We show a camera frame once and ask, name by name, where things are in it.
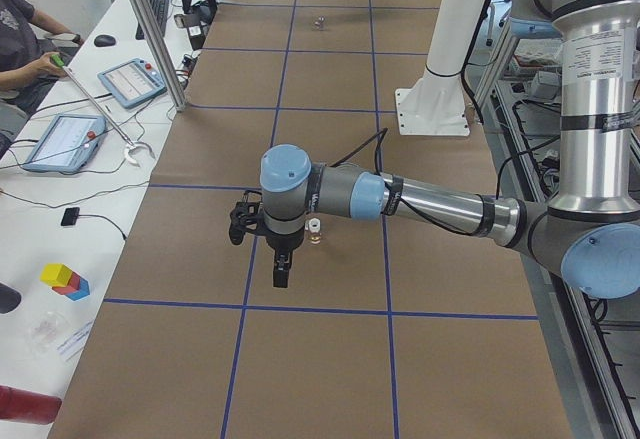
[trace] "red cup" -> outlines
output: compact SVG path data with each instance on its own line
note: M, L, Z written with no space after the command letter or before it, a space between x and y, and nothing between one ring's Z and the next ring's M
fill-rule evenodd
M29 424L51 424L62 399L0 386L0 419Z

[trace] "red block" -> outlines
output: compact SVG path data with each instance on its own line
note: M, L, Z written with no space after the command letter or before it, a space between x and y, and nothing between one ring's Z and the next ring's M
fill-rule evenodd
M82 279L75 272L71 273L71 278L69 279L69 284L64 287L52 287L55 292L60 295L66 296L67 294L73 294L74 292L78 292L80 289L80 279Z

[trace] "small bottle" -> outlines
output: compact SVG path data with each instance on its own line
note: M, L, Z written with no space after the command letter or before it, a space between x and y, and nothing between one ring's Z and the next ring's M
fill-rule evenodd
M13 311L21 300L22 296L18 291L0 283L0 314Z
M312 217L307 221L307 229L309 229L309 242L311 244L320 244L322 233L320 232L320 219Z
M62 399L35 392L0 386L0 419L29 424L51 424Z

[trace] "metal pole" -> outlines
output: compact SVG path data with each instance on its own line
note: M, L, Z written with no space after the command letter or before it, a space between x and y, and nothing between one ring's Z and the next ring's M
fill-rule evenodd
M184 90L178 81L175 68L171 62L171 56L167 50L167 46L164 43L160 27L156 22L151 6L148 0L129 0L133 12L138 19L144 32L144 37L149 44L151 54L155 59L158 69L164 78L164 82L167 85L167 90L171 95L171 100L176 107L177 111L183 111L187 104L187 99L184 95Z

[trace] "blue joint cap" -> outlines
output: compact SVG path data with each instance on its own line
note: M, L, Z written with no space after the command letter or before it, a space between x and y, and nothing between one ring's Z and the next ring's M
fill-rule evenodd
M370 172L360 174L351 192L349 213L353 219L377 219L384 200L384 179Z
M600 299L628 296L640 288L640 226L609 224L588 232L567 250L564 281Z
M302 184L311 172L311 161L298 146L281 144L262 156L260 186L269 192L286 192Z

